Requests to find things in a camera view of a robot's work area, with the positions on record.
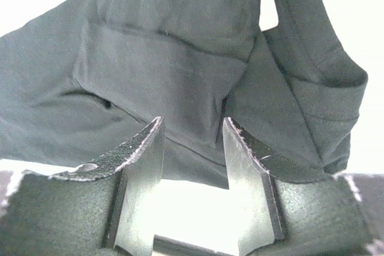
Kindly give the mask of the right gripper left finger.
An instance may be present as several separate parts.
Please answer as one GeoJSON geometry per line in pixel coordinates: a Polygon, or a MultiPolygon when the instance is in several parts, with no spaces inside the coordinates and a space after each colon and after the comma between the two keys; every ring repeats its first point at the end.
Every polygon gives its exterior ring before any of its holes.
{"type": "Polygon", "coordinates": [[[154,226],[151,206],[160,183],[164,159],[165,123],[154,118],[134,137],[74,171],[52,177],[73,182],[95,182],[119,176],[111,208],[106,247],[130,255],[151,255],[154,226]]]}

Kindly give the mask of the black t shirt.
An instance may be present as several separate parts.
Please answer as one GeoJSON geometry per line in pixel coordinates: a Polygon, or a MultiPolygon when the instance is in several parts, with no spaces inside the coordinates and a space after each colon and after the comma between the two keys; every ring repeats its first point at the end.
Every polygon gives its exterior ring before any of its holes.
{"type": "Polygon", "coordinates": [[[162,116],[164,177],[226,187],[230,116],[333,174],[367,80],[322,0],[66,0],[1,38],[1,158],[76,167],[162,116]]]}

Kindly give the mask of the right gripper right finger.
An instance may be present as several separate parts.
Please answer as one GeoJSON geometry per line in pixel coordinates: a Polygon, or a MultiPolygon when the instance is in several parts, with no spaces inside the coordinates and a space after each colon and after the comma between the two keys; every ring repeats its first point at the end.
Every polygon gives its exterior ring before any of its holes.
{"type": "Polygon", "coordinates": [[[274,151],[232,118],[223,121],[223,144],[238,254],[329,253],[317,210],[331,177],[274,151]]]}

